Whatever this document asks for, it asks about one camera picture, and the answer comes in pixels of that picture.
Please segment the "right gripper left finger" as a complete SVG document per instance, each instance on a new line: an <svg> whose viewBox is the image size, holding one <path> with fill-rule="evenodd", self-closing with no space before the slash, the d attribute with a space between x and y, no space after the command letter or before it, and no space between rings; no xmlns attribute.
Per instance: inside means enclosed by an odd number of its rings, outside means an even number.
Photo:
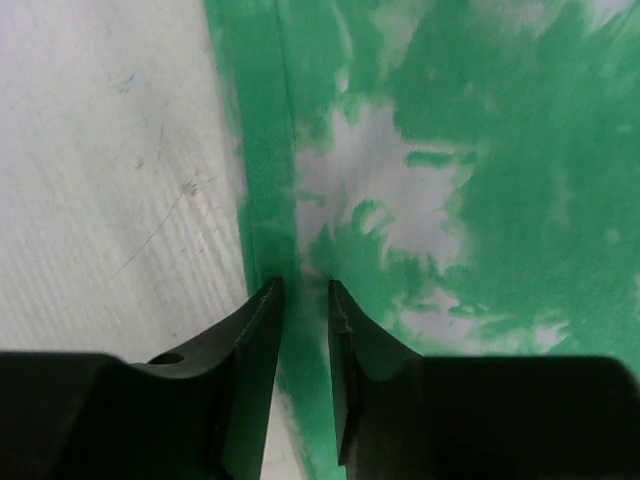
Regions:
<svg viewBox="0 0 640 480"><path fill-rule="evenodd" d="M273 278L247 302L192 339L152 358L160 378L169 435L193 460L185 479L256 479L260 475L285 307L284 283Z"/></svg>

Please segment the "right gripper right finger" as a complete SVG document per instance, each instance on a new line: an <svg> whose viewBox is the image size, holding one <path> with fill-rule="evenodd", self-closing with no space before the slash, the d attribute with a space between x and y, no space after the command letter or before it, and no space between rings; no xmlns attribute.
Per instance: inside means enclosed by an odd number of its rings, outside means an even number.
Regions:
<svg viewBox="0 0 640 480"><path fill-rule="evenodd" d="M371 319L344 284L328 284L328 343L338 462L388 468L410 442L421 355Z"/></svg>

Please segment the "green white tie-dye trousers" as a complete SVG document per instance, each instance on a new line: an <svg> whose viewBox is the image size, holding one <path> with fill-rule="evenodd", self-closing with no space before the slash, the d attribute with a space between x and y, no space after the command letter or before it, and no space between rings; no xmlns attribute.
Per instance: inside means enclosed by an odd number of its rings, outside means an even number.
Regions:
<svg viewBox="0 0 640 480"><path fill-rule="evenodd" d="M427 354L639 366L635 1L209 1L308 479L341 479L329 279Z"/></svg>

